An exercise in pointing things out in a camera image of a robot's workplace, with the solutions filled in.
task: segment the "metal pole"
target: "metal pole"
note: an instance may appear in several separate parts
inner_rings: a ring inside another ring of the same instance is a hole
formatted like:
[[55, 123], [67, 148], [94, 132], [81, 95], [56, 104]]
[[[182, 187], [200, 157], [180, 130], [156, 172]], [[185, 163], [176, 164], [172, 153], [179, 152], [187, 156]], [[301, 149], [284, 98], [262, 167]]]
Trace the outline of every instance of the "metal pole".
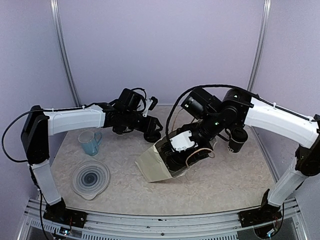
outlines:
[[247, 90], [250, 92], [252, 92], [256, 82], [257, 72], [258, 72], [260, 59], [262, 56], [265, 38], [266, 38], [270, 9], [271, 9], [271, 0], [264, 0], [264, 8], [263, 8], [263, 14], [262, 14], [262, 20], [261, 20], [259, 39], [258, 39], [256, 51], [255, 51], [253, 66], [250, 74], [250, 80], [247, 87]]
[[59, 43], [59, 48], [60, 48], [60, 53], [62, 56], [62, 61], [64, 65], [64, 70], [66, 73], [66, 78], [68, 81], [68, 85], [71, 91], [71, 95], [74, 101], [74, 104], [79, 107], [81, 106], [81, 101], [79, 99], [79, 95], [76, 89], [76, 85], [74, 82], [74, 79], [71, 74], [71, 69], [69, 65], [69, 60], [67, 56], [67, 51], [66, 51], [66, 46], [65, 46], [65, 41], [64, 41], [64, 35], [62, 31], [62, 26], [61, 26], [61, 20], [60, 20], [60, 15], [59, 15], [59, 6], [58, 6], [58, 0], [50, 0], [51, 3], [51, 11], [52, 11], [52, 16], [53, 16], [53, 22], [55, 25], [55, 30], [58, 38], [58, 43]]

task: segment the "plastic lid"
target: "plastic lid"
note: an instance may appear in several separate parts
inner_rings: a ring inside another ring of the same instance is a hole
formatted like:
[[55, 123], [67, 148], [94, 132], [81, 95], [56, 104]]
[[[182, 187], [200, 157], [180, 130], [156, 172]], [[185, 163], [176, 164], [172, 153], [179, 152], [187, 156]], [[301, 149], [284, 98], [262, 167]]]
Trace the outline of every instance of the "plastic lid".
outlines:
[[106, 189], [109, 181], [107, 166], [96, 160], [88, 160], [73, 171], [71, 188], [84, 199], [92, 200]]
[[233, 140], [244, 143], [248, 140], [247, 132], [242, 128], [235, 128], [231, 131], [231, 137]]

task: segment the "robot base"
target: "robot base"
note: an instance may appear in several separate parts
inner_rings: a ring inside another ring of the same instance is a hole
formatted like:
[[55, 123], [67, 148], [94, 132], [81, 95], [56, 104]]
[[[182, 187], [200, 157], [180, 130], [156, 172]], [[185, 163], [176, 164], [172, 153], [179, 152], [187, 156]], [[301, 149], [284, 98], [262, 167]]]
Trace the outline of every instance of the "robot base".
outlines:
[[87, 213], [66, 208], [65, 202], [62, 199], [54, 205], [47, 205], [43, 214], [43, 218], [58, 224], [63, 224], [71, 227], [84, 228]]
[[281, 212], [277, 211], [274, 214], [261, 214], [260, 208], [239, 212], [239, 219], [242, 228], [272, 222], [276, 218], [282, 218]]

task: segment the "cup handle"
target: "cup handle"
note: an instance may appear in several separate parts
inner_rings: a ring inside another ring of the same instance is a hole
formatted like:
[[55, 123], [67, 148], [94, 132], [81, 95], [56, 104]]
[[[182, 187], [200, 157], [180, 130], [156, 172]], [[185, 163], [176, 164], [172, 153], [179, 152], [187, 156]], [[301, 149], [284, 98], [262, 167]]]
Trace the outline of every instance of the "cup handle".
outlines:
[[102, 133], [99, 131], [99, 132], [96, 132], [94, 134], [94, 138], [96, 140], [96, 143], [98, 144], [98, 146], [101, 144], [101, 140], [102, 140]]

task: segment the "metal frame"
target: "metal frame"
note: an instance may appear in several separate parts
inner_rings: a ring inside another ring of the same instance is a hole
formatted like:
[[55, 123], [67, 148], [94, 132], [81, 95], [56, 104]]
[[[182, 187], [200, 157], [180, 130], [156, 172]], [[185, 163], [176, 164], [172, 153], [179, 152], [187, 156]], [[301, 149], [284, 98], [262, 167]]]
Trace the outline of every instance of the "metal frame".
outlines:
[[[38, 200], [30, 199], [21, 221], [21, 229], [17, 240], [27, 239], [30, 227], [41, 229]], [[42, 203], [42, 212], [46, 204]], [[296, 200], [285, 201], [284, 218], [293, 218], [297, 235], [300, 240], [306, 240], [304, 222]], [[238, 212], [243, 209], [217, 212], [210, 214], [180, 215], [180, 216], [140, 216], [112, 214], [94, 211], [88, 213], [84, 228], [73, 227], [70, 239], [78, 240], [234, 240], [238, 239], [238, 231], [252, 229], [241, 228]], [[46, 231], [53, 233], [60, 227], [68, 226], [43, 220]]]
[[69, 60], [67, 56], [67, 51], [66, 51], [66, 46], [65, 46], [65, 41], [64, 41], [64, 35], [62, 31], [62, 26], [61, 26], [61, 20], [60, 20], [60, 14], [59, 14], [59, 6], [58, 6], [58, 0], [50, 0], [51, 3], [51, 11], [52, 11], [52, 16], [53, 16], [53, 22], [56, 30], [56, 35], [58, 38], [58, 43], [59, 43], [59, 48], [60, 48], [60, 53], [62, 56], [62, 61], [64, 65], [64, 70], [66, 73], [67, 81], [69, 84], [69, 88], [71, 91], [71, 95], [74, 101], [74, 104], [79, 107], [81, 106], [81, 101], [76, 89], [76, 85], [74, 82], [74, 79], [72, 77], [70, 65], [69, 65]]
[[264, 0], [264, 8], [262, 13], [260, 33], [259, 33], [256, 51], [255, 51], [253, 66], [250, 74], [250, 80], [247, 87], [247, 90], [250, 92], [252, 92], [254, 88], [254, 84], [256, 82], [257, 72], [258, 72], [258, 68], [259, 68], [259, 64], [260, 64], [260, 60], [261, 60], [261, 56], [264, 48], [266, 33], [267, 33], [270, 9], [271, 9], [271, 0]]

